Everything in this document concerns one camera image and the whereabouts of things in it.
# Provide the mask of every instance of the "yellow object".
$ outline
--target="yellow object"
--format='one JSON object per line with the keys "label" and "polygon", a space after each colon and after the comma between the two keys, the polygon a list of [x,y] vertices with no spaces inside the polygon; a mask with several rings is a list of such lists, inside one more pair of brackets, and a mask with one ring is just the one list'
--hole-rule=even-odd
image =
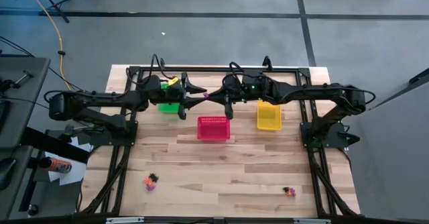
{"label": "yellow object", "polygon": [[280,105],[257,102],[257,128],[261,130],[282,129],[282,109]]}
{"label": "yellow object", "polygon": [[[39,0],[36,0],[36,2],[43,9],[43,11],[45,12],[45,14],[48,16],[49,20],[51,21],[52,25],[54,26],[54,28],[56,30],[56,34],[58,35],[58,41],[60,42],[60,50],[63,51],[62,50],[62,38],[61,38],[60,30],[58,30],[58,28],[56,27],[56,24],[55,24],[54,20],[52,19],[51,15],[46,11],[46,9],[42,5],[42,3],[40,3]],[[60,55],[60,74],[61,74],[62,78],[64,79],[64,83],[66,83],[66,86],[67,86],[68,90],[72,90],[72,88],[70,87],[70,85],[67,83],[66,78],[64,77],[64,73],[62,72],[62,63],[63,63],[63,55]]]}
{"label": "yellow object", "polygon": [[171,79],[171,80],[169,80],[169,81],[168,81],[168,85],[169,85],[169,86],[171,86],[171,85],[173,85],[174,83],[176,83],[178,80],[179,80],[179,78],[174,77],[173,79]]}

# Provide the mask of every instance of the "wooden table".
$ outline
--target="wooden table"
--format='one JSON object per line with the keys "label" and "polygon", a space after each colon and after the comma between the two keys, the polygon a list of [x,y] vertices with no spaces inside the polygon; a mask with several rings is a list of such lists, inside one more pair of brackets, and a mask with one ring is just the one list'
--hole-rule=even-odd
{"label": "wooden table", "polygon": [[[113,65],[107,91],[125,88],[126,65]],[[329,83],[328,70],[310,68],[312,83]],[[217,90],[225,73],[189,72],[192,84],[208,92]],[[296,84],[288,73],[267,74],[275,80]],[[316,102],[318,114],[334,107],[330,101]],[[306,150],[302,147],[297,101],[282,105],[282,130],[261,131],[256,127],[256,102],[234,105],[231,139],[206,143],[196,138],[199,116],[223,116],[222,105],[205,101],[188,111],[187,119],[160,113],[156,106],[137,114],[139,131],[131,149],[121,205],[121,215],[193,217],[316,217],[314,193]],[[102,108],[112,115],[119,108]],[[82,185],[85,208],[107,178],[112,147],[100,147],[88,161]],[[344,201],[359,212],[347,159],[336,149],[326,156],[332,185]],[[156,173],[160,180],[152,192],[143,178]],[[114,203],[116,186],[110,207]],[[287,197],[282,188],[293,187],[296,197]],[[321,188],[325,210],[326,192]]]}

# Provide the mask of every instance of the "white paper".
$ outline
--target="white paper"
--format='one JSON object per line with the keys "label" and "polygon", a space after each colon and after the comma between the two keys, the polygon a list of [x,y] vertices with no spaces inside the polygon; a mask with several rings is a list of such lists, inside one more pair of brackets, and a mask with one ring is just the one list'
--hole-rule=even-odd
{"label": "white paper", "polygon": [[[81,148],[85,151],[88,151],[88,152],[90,151],[90,148],[92,147],[89,144],[82,144],[80,146],[78,143],[77,137],[72,137],[71,145],[79,147],[79,148]],[[86,164],[83,164],[83,163],[80,163],[80,162],[77,162],[74,160],[69,160],[69,159],[60,157],[56,154],[51,154],[48,152],[45,153],[45,156],[51,157],[51,158],[57,158],[59,160],[66,160],[66,161],[69,161],[70,163],[72,163],[72,170],[67,174],[48,171],[49,179],[51,182],[54,180],[60,179],[60,185],[70,184],[70,183],[81,181],[83,179],[83,176],[85,176]]]}

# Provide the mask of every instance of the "green object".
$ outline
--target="green object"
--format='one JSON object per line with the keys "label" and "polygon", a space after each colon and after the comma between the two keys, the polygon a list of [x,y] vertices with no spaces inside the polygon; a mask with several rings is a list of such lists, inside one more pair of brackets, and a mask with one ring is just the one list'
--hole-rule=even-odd
{"label": "green object", "polygon": [[[163,89],[168,87],[168,84],[164,83],[161,85]],[[177,113],[179,112],[179,103],[162,103],[158,104],[158,111],[161,113]]]}

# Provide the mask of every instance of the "bottle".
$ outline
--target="bottle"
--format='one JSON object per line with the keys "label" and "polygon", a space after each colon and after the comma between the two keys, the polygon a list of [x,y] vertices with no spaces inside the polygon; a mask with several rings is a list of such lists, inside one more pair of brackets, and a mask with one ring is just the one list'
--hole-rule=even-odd
{"label": "bottle", "polygon": [[39,161],[39,167],[47,168],[48,171],[67,174],[72,170],[72,163],[57,158],[45,157]]}

